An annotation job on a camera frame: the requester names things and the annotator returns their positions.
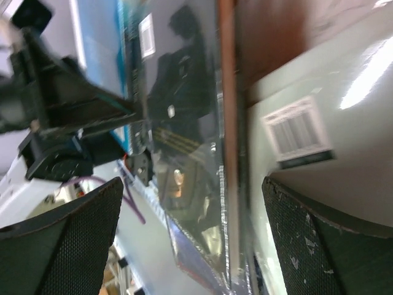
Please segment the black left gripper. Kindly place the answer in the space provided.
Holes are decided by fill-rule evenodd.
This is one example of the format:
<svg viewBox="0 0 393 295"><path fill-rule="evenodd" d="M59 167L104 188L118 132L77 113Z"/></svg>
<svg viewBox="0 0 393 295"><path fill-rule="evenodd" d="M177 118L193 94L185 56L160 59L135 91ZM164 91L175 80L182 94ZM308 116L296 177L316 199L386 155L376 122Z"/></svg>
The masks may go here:
<svg viewBox="0 0 393 295"><path fill-rule="evenodd" d="M44 44L52 15L41 1L23 1L5 21L14 73L1 77L1 133L67 133L137 121L134 103L90 83L73 56L58 57Z"/></svg>

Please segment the light blue book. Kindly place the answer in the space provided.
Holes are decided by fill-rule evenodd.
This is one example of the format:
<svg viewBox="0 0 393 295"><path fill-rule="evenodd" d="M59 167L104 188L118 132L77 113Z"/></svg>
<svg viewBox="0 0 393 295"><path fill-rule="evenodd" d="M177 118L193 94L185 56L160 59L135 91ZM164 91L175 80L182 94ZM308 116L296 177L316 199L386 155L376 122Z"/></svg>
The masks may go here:
<svg viewBox="0 0 393 295"><path fill-rule="evenodd" d="M77 58L94 84L126 97L118 1L70 1Z"/></svg>

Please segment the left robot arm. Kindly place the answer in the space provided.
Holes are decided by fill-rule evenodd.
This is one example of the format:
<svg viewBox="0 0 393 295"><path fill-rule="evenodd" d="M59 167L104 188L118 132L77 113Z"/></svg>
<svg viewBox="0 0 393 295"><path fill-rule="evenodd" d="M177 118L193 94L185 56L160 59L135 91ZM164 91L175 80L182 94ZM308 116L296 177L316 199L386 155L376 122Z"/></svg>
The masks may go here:
<svg viewBox="0 0 393 295"><path fill-rule="evenodd" d="M73 57L50 51L41 35L52 15L40 1L23 1L1 18L14 71L1 77L1 133L28 130L1 179L1 227L26 220L53 191L118 159L110 132L142 118L134 102L92 84Z"/></svg>

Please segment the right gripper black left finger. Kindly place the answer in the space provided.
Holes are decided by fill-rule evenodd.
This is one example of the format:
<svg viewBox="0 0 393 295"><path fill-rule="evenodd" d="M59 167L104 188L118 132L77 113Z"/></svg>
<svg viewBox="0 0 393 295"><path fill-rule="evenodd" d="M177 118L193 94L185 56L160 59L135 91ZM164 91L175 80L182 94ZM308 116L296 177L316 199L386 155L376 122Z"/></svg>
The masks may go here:
<svg viewBox="0 0 393 295"><path fill-rule="evenodd" d="M1 294L98 294L113 244L123 183L1 228Z"/></svg>

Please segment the black cover book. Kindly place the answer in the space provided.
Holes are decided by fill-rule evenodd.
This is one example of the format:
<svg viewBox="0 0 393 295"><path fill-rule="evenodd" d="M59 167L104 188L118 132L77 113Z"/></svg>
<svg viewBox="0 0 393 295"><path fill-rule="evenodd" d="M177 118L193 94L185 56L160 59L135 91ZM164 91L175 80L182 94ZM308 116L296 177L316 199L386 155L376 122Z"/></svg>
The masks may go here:
<svg viewBox="0 0 393 295"><path fill-rule="evenodd" d="M238 121L216 109L222 58L220 18L233 1L123 1L129 93L143 111L137 146L152 159L164 212L206 262L248 294L240 220Z"/></svg>

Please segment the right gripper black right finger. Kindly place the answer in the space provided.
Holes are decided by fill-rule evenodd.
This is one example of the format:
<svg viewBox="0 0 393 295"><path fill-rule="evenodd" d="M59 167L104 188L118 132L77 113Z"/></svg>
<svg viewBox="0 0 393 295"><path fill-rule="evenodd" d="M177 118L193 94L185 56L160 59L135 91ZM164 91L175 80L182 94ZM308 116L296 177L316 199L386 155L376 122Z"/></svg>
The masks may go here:
<svg viewBox="0 0 393 295"><path fill-rule="evenodd" d="M392 228L266 177L262 194L288 294L392 294Z"/></svg>

